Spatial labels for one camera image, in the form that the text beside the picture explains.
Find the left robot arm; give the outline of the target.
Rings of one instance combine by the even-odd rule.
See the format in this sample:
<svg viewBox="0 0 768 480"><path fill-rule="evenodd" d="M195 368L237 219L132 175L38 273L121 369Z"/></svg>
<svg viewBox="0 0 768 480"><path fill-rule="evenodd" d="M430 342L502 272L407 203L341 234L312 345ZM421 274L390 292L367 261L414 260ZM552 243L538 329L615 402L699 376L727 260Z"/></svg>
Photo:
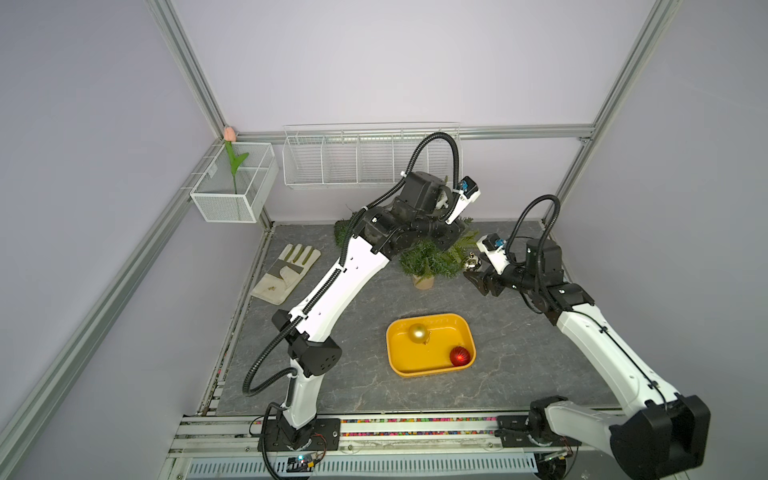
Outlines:
<svg viewBox="0 0 768 480"><path fill-rule="evenodd" d="M422 151L436 140L445 141L451 151L449 180L415 168ZM400 180L352 216L339 258L318 285L292 309L275 312L272 321L278 333L256 357L241 386L244 396L253 397L281 378L289 381L285 400L267 407L263 437L276 427L279 439L290 449L311 444L324 375L342 353L330 336L334 325L394 257L424 242L446 251L460 239L466 229L460 215L478 199L480 190L459 173L456 140L446 132L425 136Z"/></svg>

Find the matte gold ball ornament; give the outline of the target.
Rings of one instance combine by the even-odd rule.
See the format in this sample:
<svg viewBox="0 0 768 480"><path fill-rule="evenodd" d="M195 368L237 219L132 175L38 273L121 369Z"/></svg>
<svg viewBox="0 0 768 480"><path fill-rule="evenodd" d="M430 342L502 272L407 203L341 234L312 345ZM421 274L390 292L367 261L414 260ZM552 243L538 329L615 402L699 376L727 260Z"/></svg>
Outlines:
<svg viewBox="0 0 768 480"><path fill-rule="evenodd" d="M429 329L422 323L414 323L408 327L407 335L416 344L426 344L430 339Z"/></svg>

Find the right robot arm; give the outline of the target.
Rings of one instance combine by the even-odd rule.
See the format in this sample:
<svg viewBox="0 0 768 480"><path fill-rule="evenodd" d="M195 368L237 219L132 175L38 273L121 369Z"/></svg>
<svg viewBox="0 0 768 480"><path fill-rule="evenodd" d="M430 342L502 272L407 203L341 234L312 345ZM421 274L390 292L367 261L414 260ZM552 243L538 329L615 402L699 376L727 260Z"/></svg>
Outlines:
<svg viewBox="0 0 768 480"><path fill-rule="evenodd" d="M465 277L482 295L511 289L533 312L545 316L575 344L606 382L622 410L612 415L580 406L561 395L531 403L522 433L539 446L561 438L610 455L631 479L662 479L697 468L705 457L711 412L696 395L684 396L644 362L609 324L595 300L566 280L562 250L551 239L560 199L545 194L552 216L539 238L517 259L518 237L482 236L479 256Z"/></svg>

